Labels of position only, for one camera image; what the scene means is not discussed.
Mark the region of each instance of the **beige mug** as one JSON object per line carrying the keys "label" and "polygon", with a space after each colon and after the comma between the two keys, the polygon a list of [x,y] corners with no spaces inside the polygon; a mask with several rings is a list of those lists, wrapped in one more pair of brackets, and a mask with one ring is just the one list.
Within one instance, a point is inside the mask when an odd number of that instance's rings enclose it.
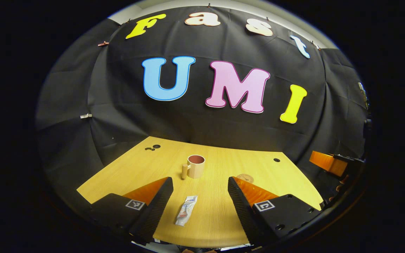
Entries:
{"label": "beige mug", "polygon": [[206,159],[201,155],[191,155],[187,157],[187,164],[182,165],[182,179],[188,176],[191,178],[200,178],[203,175]]}

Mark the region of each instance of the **black fabric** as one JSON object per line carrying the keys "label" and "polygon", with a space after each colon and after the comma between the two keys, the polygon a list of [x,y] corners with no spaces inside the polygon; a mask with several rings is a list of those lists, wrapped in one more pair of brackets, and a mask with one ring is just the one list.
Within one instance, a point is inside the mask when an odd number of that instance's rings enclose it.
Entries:
{"label": "black fabric", "polygon": [[[184,24],[190,13],[202,11],[217,14],[221,24]],[[166,18],[145,28],[143,35],[125,39],[138,20],[161,13]],[[75,42],[45,81],[37,113],[45,171],[64,198],[81,208],[85,200],[77,187],[147,136],[284,152],[322,197],[330,197],[336,180],[311,164],[309,157],[312,150],[352,157],[363,154],[367,112],[357,85],[360,78],[339,50],[318,50],[301,35],[271,21],[266,22],[273,36],[251,33],[245,28],[249,18],[266,21],[228,8],[173,8],[120,27],[103,21]],[[307,46],[310,59],[301,55],[290,35]],[[110,44],[96,46],[104,40]],[[176,56],[196,58],[187,92],[174,101],[149,98],[143,90],[142,62],[165,58],[160,83],[172,88]],[[263,113],[245,112],[239,106],[232,109],[229,102],[224,108],[205,105],[214,79],[209,64],[215,60],[231,62],[241,80],[254,68],[270,73]],[[292,84],[307,90],[295,124],[279,119]],[[79,118],[86,113],[93,117]]]}

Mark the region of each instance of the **light wood tabletop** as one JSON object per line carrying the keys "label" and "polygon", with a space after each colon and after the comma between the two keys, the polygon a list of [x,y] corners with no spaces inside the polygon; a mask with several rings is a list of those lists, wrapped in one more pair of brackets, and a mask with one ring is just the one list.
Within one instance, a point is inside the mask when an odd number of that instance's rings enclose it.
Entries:
{"label": "light wood tabletop", "polygon": [[[161,147],[145,150],[155,144]],[[182,164],[193,154],[206,159],[203,175],[182,180]],[[94,203],[109,193],[124,195],[170,176],[174,191],[153,237],[189,247],[230,247],[248,243],[228,193],[228,178],[240,174],[252,176],[254,185],[278,196],[293,194],[320,210],[320,194],[282,152],[227,149],[151,136],[96,173],[77,191]],[[198,195],[198,200],[190,219],[185,226],[175,225],[185,198],[192,195]]]}

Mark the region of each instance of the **white tube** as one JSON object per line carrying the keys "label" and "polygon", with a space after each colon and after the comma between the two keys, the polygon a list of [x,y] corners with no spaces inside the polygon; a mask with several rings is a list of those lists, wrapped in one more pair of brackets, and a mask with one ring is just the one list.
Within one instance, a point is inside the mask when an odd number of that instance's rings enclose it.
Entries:
{"label": "white tube", "polygon": [[177,215],[175,223],[176,225],[184,226],[184,224],[187,223],[190,215],[192,214],[193,207],[196,204],[196,200],[198,200],[198,196],[188,196],[185,199],[185,202]]}

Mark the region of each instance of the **letter m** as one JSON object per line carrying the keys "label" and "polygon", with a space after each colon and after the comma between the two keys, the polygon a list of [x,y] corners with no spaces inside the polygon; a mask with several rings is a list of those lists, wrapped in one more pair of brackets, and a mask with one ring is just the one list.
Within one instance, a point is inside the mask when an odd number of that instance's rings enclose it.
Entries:
{"label": "letter m", "polygon": [[242,110],[252,113],[263,112],[262,100],[265,83],[270,78],[270,73],[262,69],[252,69],[243,81],[240,81],[232,63],[214,61],[210,63],[215,70],[212,95],[206,99],[206,105],[221,108],[226,105],[223,92],[226,93],[232,108],[240,103],[246,95],[246,101],[240,106]]}

